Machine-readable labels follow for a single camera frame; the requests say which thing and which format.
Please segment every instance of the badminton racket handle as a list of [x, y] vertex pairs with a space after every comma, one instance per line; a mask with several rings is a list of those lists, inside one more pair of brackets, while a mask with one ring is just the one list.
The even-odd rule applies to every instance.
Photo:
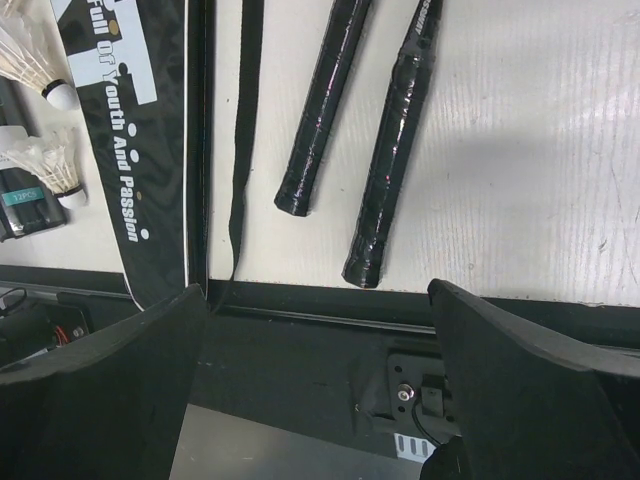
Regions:
[[441, 4], [442, 0], [420, 2], [393, 68], [356, 232], [342, 273], [348, 283], [361, 288], [376, 288], [380, 282], [385, 247], [429, 92]]
[[276, 206], [309, 213], [313, 184], [329, 140], [372, 0], [335, 0]]

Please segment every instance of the white table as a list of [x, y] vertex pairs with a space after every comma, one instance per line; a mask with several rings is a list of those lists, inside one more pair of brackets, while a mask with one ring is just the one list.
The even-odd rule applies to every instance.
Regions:
[[[211, 272], [226, 278], [241, 2], [217, 3]], [[292, 218], [273, 197], [331, 4], [267, 2], [239, 280], [347, 287], [340, 273], [416, 1], [377, 0], [313, 213]], [[46, 2], [31, 7], [53, 25]], [[486, 296], [640, 306], [639, 46], [635, 0], [450, 0], [380, 288], [424, 292], [440, 277]], [[40, 126], [59, 120], [36, 93], [26, 99]], [[67, 227], [2, 244], [0, 263], [121, 271], [82, 137], [91, 205]]]

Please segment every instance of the shuttlecock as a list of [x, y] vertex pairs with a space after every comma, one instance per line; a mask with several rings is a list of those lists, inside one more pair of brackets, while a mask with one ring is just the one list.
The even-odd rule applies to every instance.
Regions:
[[78, 108], [75, 88], [57, 70], [47, 58], [42, 29], [30, 28], [20, 15], [0, 17], [0, 75], [40, 92], [60, 110]]
[[22, 0], [0, 0], [0, 15], [8, 17], [18, 9]]
[[63, 207], [73, 210], [87, 203], [87, 194], [76, 168], [76, 146], [71, 129], [63, 128], [42, 138], [18, 141], [1, 155], [38, 177]]

